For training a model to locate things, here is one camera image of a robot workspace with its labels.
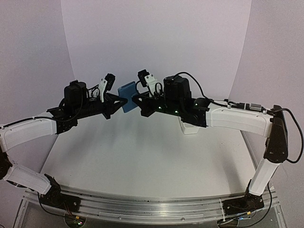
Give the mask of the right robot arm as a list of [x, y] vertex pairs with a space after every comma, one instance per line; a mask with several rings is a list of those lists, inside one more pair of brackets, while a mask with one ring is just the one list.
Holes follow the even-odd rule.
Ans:
[[138, 78], [148, 89], [132, 97], [142, 116], [159, 112], [177, 116], [183, 123], [197, 127], [224, 127], [266, 138], [263, 159], [247, 188], [249, 194], [260, 196], [277, 167], [287, 160], [288, 136], [280, 106], [267, 110], [257, 104], [220, 104], [205, 96], [193, 98], [188, 79], [179, 74], [168, 76], [160, 83], [143, 70], [138, 73]]

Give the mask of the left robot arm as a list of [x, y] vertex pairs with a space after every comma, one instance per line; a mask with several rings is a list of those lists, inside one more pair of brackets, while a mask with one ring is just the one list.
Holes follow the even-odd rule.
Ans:
[[60, 185], [54, 178], [37, 173], [27, 167], [10, 161], [8, 151], [34, 139], [61, 134], [78, 125], [78, 120], [95, 115], [110, 119], [127, 103], [126, 98], [109, 93], [111, 80], [102, 79], [100, 84], [88, 89], [86, 83], [77, 80], [64, 89], [64, 98], [59, 106], [48, 109], [41, 116], [36, 115], [0, 127], [0, 178], [4, 181], [31, 189], [45, 195], [48, 202], [59, 207], [64, 196], [56, 189]]

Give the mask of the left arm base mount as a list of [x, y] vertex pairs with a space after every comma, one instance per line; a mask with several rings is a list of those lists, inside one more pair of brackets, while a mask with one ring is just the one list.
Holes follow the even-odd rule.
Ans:
[[60, 185], [56, 180], [44, 174], [50, 183], [50, 190], [45, 194], [40, 194], [39, 202], [57, 209], [65, 209], [67, 212], [78, 212], [81, 199], [76, 196], [66, 195], [61, 192]]

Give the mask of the blue card holder wallet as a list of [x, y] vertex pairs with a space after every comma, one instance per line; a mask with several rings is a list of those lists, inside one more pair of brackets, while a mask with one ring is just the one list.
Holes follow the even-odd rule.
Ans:
[[132, 97], [138, 94], [135, 86], [136, 83], [132, 81], [117, 89], [119, 97], [127, 99], [127, 103], [123, 105], [124, 113], [130, 112], [138, 106], [132, 101]]

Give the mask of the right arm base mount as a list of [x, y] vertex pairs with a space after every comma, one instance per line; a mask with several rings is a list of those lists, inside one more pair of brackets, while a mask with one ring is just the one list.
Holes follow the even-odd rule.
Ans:
[[222, 203], [223, 210], [228, 216], [253, 212], [264, 207], [264, 201], [261, 195], [257, 196], [249, 193], [249, 184], [246, 188], [244, 196], [235, 199], [227, 199]]

